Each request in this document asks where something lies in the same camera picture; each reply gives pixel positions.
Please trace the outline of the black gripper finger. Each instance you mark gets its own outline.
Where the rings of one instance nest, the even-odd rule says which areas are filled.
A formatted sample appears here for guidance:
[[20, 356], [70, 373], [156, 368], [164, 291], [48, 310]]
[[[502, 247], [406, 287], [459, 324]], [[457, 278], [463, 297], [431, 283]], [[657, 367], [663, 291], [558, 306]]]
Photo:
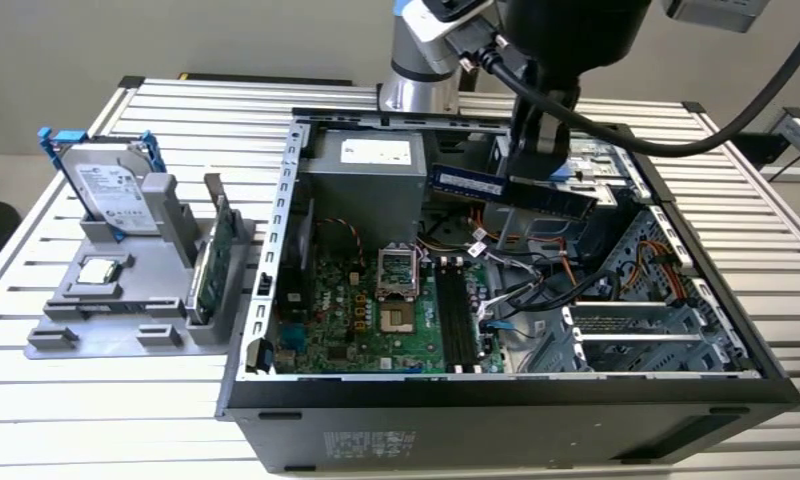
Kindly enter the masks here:
[[570, 127], [523, 97], [517, 98], [507, 172], [511, 177], [549, 179], [570, 154]]

